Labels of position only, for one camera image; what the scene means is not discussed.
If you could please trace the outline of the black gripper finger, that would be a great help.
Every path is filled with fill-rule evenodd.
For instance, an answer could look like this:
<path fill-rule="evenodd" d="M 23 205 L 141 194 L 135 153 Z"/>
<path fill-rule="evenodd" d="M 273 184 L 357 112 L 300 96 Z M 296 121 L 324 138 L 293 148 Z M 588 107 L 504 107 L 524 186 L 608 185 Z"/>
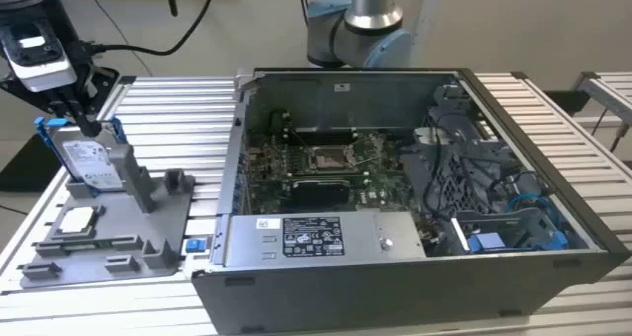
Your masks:
<path fill-rule="evenodd" d="M 55 115 L 67 115 L 67 105 L 59 92 L 56 90 L 47 90 L 45 96 Z"/>
<path fill-rule="evenodd" d="M 85 105 L 87 96 L 76 93 L 75 90 L 67 90 L 68 113 L 77 124 L 81 134 L 85 137 L 96 137 L 101 131 L 101 124 L 89 114 L 89 108 Z"/>

